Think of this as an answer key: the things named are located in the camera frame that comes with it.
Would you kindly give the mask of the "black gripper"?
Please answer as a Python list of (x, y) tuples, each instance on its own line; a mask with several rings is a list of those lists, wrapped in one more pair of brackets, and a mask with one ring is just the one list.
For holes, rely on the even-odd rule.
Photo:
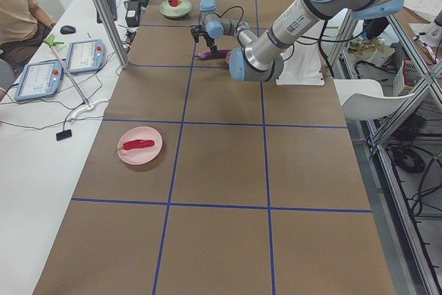
[(209, 47), (211, 55), (215, 56), (218, 54), (218, 47), (215, 43), (215, 39), (210, 37), (208, 34), (205, 35), (206, 45)]

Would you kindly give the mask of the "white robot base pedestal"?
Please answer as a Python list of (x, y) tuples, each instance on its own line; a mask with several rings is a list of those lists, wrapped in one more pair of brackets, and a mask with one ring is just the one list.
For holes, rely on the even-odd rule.
[(323, 86), (325, 84), (316, 44), (295, 43), (281, 56), (284, 68), (276, 80), (277, 85)]

